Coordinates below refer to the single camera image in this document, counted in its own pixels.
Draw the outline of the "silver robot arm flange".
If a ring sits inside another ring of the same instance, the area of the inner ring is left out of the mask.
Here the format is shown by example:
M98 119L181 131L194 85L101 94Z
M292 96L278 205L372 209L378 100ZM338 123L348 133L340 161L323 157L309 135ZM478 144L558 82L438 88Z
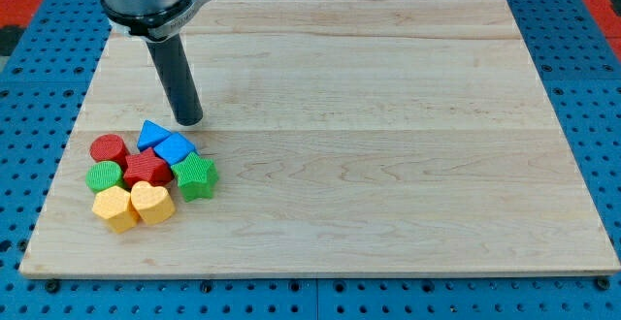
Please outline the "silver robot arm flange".
M151 43L164 42L211 0L100 0L115 30Z

